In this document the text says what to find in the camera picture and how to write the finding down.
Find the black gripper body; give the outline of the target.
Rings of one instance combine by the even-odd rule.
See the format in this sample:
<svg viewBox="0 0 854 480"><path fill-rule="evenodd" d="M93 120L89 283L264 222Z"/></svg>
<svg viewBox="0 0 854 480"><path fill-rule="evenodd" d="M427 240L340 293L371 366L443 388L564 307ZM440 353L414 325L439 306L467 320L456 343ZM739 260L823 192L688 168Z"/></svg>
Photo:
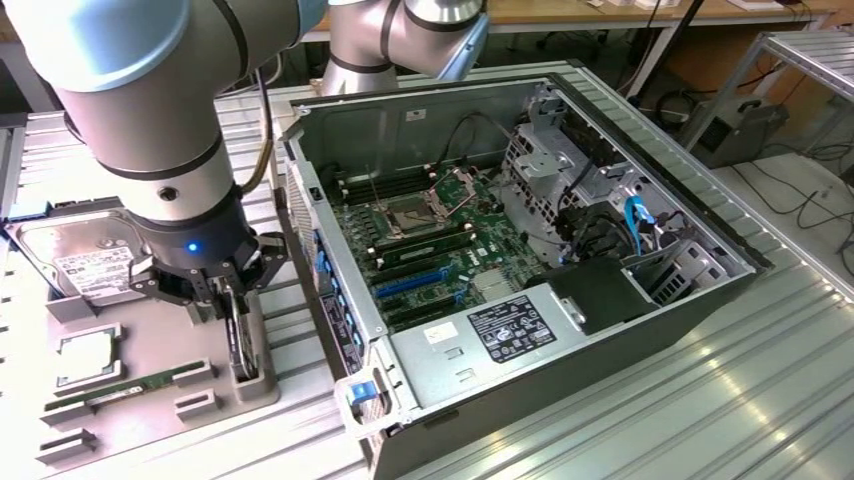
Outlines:
<svg viewBox="0 0 854 480"><path fill-rule="evenodd" d="M129 214L148 257L136 269L155 266L171 272L217 272L225 263L244 267L259 249L241 206L241 191L232 187L216 205L199 216L155 221Z"/></svg>

